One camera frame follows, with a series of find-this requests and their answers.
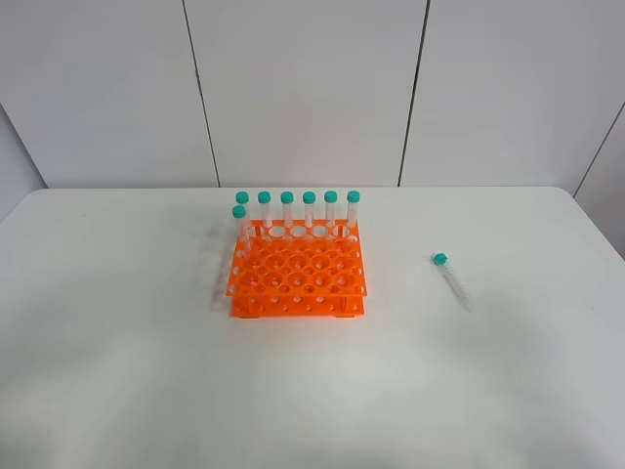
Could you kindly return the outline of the green capped test tube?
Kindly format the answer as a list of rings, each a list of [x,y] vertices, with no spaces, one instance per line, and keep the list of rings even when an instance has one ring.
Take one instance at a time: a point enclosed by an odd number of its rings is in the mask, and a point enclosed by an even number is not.
[[[445,280],[459,304],[467,312],[473,309],[471,296],[468,290],[465,288],[464,283],[455,274],[449,258],[443,252],[435,253],[432,258],[433,265],[438,269],[440,275]]]

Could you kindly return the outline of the orange test tube rack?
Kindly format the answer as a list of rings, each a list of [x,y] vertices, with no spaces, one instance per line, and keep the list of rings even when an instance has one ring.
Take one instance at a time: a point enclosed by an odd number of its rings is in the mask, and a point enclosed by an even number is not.
[[[241,319],[343,317],[365,313],[365,267],[359,226],[338,219],[310,228],[277,219],[267,228],[251,221],[248,239],[238,239],[226,294],[230,314]]]

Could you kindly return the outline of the back row tube far right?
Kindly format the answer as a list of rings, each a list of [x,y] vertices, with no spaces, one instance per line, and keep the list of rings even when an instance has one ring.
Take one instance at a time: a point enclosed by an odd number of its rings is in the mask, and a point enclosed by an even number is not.
[[[357,224],[357,212],[360,201],[359,191],[349,191],[347,194],[348,209],[347,209],[347,226],[353,228]]]

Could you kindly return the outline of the second row left tube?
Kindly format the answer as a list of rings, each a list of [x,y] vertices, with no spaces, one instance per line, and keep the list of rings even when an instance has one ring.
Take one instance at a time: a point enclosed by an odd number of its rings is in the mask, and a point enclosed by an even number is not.
[[[237,204],[232,210],[232,216],[237,224],[238,241],[242,244],[243,256],[248,257],[251,253],[252,244],[249,235],[251,220],[244,205]]]

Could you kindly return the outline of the back row tube far left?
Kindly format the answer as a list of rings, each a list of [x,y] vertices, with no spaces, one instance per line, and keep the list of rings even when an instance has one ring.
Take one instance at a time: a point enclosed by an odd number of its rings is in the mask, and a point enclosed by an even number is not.
[[[235,195],[236,206],[232,209],[232,215],[239,224],[241,236],[248,236],[251,227],[249,215],[249,194],[245,191],[237,192]]]

